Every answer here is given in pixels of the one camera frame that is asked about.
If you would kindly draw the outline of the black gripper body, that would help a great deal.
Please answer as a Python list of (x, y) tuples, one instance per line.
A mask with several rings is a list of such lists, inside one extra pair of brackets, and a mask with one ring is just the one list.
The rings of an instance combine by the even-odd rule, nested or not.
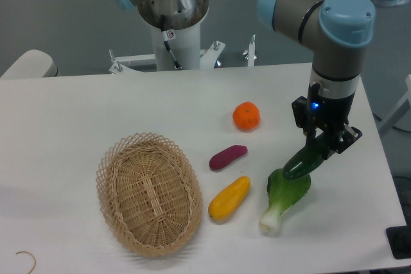
[(308, 87), (306, 98), (300, 96), (292, 103), (295, 124), (303, 133), (310, 126), (317, 126), (324, 131), (331, 123), (348, 124), (353, 98), (354, 94), (345, 98), (328, 98), (325, 96), (325, 86), (314, 83)]

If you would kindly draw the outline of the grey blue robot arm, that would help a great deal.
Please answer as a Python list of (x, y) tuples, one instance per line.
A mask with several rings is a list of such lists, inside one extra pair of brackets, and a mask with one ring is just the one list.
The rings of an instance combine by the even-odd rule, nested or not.
[(324, 142), (323, 158), (361, 137), (349, 113), (376, 18), (371, 0), (258, 0), (260, 21), (313, 52), (306, 97), (296, 99), (296, 125), (306, 144)]

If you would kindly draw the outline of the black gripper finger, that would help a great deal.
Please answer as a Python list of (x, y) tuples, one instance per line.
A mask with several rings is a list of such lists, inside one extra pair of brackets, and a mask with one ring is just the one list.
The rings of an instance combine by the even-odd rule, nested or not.
[(317, 139), (324, 133), (324, 131), (317, 126), (310, 126), (304, 129), (304, 135), (306, 136), (305, 145), (316, 144)]
[(331, 123), (324, 129), (326, 150), (323, 159), (327, 160), (333, 154), (341, 154), (352, 146), (360, 137), (362, 132), (346, 123)]

